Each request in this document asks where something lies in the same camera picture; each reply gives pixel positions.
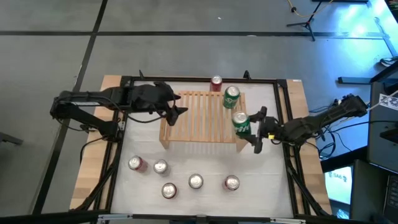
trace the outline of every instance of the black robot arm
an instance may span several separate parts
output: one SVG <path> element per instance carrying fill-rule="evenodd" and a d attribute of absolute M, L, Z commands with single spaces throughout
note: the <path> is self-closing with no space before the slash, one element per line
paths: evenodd
<path fill-rule="evenodd" d="M 266 116 L 267 108 L 263 106 L 258 113 L 249 116 L 250 122 L 260 122 L 257 135 L 240 137 L 246 139 L 254 146 L 254 153 L 256 154 L 261 152 L 263 138 L 301 146 L 306 140 L 314 137 L 314 134 L 323 134 L 323 127 L 341 118 L 364 116 L 367 113 L 366 109 L 366 104 L 359 96 L 350 94 L 343 97 L 341 102 L 337 102 L 331 108 L 316 116 L 295 118 L 285 124 L 279 124 L 276 118 Z"/>
<path fill-rule="evenodd" d="M 156 112 L 173 126 L 178 116 L 188 110 L 176 107 L 175 100 L 180 98 L 164 82 L 133 87 L 111 87 L 96 92 L 63 91 L 60 96 L 54 98 L 50 114 L 57 120 L 74 119 L 88 128 L 95 128 L 106 140 L 115 142 L 119 140 L 116 137 L 118 123 L 103 121 L 81 110 L 81 106 L 104 106 L 109 110 L 118 110 L 126 114 Z"/>

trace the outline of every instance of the green soda can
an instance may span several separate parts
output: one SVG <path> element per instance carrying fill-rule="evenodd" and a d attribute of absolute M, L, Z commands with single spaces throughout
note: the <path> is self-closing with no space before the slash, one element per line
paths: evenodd
<path fill-rule="evenodd" d="M 224 93 L 224 107 L 227 109 L 233 109 L 238 102 L 241 92 L 236 86 L 230 86 L 225 90 Z"/>
<path fill-rule="evenodd" d="M 240 134 L 251 134 L 250 119 L 249 116 L 242 111 L 238 111 L 232 115 L 232 123 L 234 124 L 235 133 Z"/>

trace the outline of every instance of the gray floor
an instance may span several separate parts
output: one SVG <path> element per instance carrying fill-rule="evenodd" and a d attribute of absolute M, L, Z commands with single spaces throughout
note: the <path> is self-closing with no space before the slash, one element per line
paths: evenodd
<path fill-rule="evenodd" d="M 393 44 L 396 24 L 383 0 L 333 3 L 315 16 L 317 32 L 379 32 L 387 24 Z M 294 1 L 302 14 L 316 3 Z M 92 30 L 100 0 L 0 1 L 0 30 Z M 285 24 L 305 21 L 285 1 L 109 1 L 100 30 L 212 30 L 297 32 Z M 1 130 L 23 146 L 0 144 L 0 216 L 30 212 L 53 138 L 59 127 L 49 115 L 52 98 L 71 90 L 88 37 L 0 36 Z M 303 80 L 310 109 L 353 93 L 369 101 L 369 87 L 338 85 L 340 76 L 371 77 L 391 53 L 383 40 L 308 37 L 98 37 L 81 90 L 97 90 L 105 74 L 241 77 Z M 345 124 L 366 121 L 353 119 Z M 341 132 L 345 144 L 366 144 L 363 127 Z M 69 131 L 44 212 L 66 211 L 78 173 L 78 152 L 86 135 Z M 335 155 L 347 150 L 338 143 Z"/>

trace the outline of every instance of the can lid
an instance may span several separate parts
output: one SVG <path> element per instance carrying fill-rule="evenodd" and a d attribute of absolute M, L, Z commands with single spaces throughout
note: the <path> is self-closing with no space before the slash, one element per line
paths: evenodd
<path fill-rule="evenodd" d="M 165 198 L 174 197 L 175 193 L 177 193 L 177 188 L 173 183 L 167 183 L 162 187 L 162 195 Z"/>
<path fill-rule="evenodd" d="M 199 174 L 192 174 L 189 177 L 189 186 L 193 189 L 199 189 L 203 185 L 203 178 Z"/>
<path fill-rule="evenodd" d="M 222 81 L 223 79 L 219 75 L 216 75 L 213 78 L 211 78 L 211 82 L 214 84 L 220 84 Z"/>
<path fill-rule="evenodd" d="M 130 169 L 137 169 L 141 165 L 141 158 L 139 156 L 133 156 L 129 161 Z"/>
<path fill-rule="evenodd" d="M 243 124 L 248 120 L 248 115 L 245 112 L 238 111 L 232 115 L 232 119 L 235 123 Z"/>
<path fill-rule="evenodd" d="M 154 171 L 158 174 L 164 173 L 167 170 L 167 162 L 163 159 L 159 159 L 154 164 Z"/>
<path fill-rule="evenodd" d="M 228 93 L 230 96 L 239 96 L 239 94 L 241 93 L 241 92 L 239 91 L 239 88 L 236 87 L 236 86 L 230 86 L 230 87 L 228 87 L 228 89 L 227 89 L 226 91 L 227 91 L 227 93 Z"/>
<path fill-rule="evenodd" d="M 228 187 L 229 189 L 231 189 L 231 190 L 236 190 L 236 189 L 238 189 L 238 187 L 239 187 L 239 185 L 240 185 L 239 179 L 238 179 L 236 176 L 234 176 L 234 175 L 228 176 L 228 177 L 226 178 L 225 182 L 226 182 L 227 187 Z"/>

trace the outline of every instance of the soda can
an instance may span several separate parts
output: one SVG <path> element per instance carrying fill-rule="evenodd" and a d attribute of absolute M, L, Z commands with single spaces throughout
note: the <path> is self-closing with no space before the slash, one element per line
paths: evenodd
<path fill-rule="evenodd" d="M 221 91 L 222 84 L 223 84 L 223 79 L 220 76 L 215 75 L 210 80 L 210 91 Z"/>
<path fill-rule="evenodd" d="M 242 111 L 238 111 L 232 115 L 232 123 L 234 124 L 235 133 L 251 134 L 249 116 Z"/>
<path fill-rule="evenodd" d="M 155 173 L 157 173 L 161 176 L 164 176 L 164 177 L 167 176 L 170 173 L 169 170 L 170 170 L 169 164 L 166 161 L 164 161 L 163 159 L 159 159 L 154 164 Z"/>
<path fill-rule="evenodd" d="M 188 184 L 193 189 L 199 189 L 203 185 L 203 177 L 199 174 L 192 174 L 188 179 Z"/>
<path fill-rule="evenodd" d="M 174 198 L 177 194 L 177 187 L 173 183 L 167 183 L 162 187 L 162 195 L 166 199 Z"/>
<path fill-rule="evenodd" d="M 223 187 L 226 190 L 236 190 L 240 185 L 239 179 L 235 175 L 229 175 L 225 178 L 223 182 Z"/>
<path fill-rule="evenodd" d="M 139 156 L 133 156 L 129 160 L 129 167 L 137 172 L 145 172 L 148 168 L 148 163 Z"/>
<path fill-rule="evenodd" d="M 224 93 L 224 107 L 227 109 L 233 109 L 238 102 L 241 92 L 236 86 L 230 86 L 225 90 Z"/>

